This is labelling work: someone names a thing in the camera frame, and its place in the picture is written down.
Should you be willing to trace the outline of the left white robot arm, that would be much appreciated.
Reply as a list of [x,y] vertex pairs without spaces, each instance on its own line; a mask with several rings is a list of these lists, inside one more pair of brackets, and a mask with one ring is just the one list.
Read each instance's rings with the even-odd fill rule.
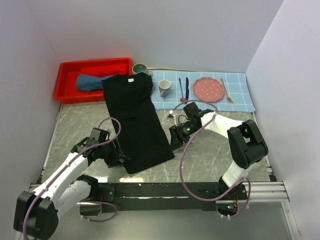
[[110,138],[110,134],[109,130],[93,128],[44,183],[18,196],[13,228],[23,234],[23,239],[48,240],[59,220],[79,202],[105,204],[99,181],[82,172],[98,159],[109,168],[130,161],[118,138]]

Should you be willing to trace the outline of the black t shirt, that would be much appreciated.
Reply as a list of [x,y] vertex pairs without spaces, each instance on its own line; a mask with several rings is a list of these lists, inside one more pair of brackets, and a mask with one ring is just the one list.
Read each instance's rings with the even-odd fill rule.
[[130,157],[123,163],[130,175],[175,157],[151,101],[153,81],[145,73],[103,79],[103,96],[120,147]]

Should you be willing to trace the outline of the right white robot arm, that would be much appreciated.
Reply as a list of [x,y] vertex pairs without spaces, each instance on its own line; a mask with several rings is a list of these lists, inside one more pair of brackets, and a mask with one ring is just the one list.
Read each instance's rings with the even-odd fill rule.
[[218,182],[219,195],[224,199],[232,198],[240,179],[247,176],[249,168],[268,155],[269,149],[252,119],[234,120],[211,109],[201,110],[195,102],[187,104],[183,111],[186,122],[169,128],[170,147],[177,150],[190,141],[200,130],[208,130],[228,139],[232,162]]

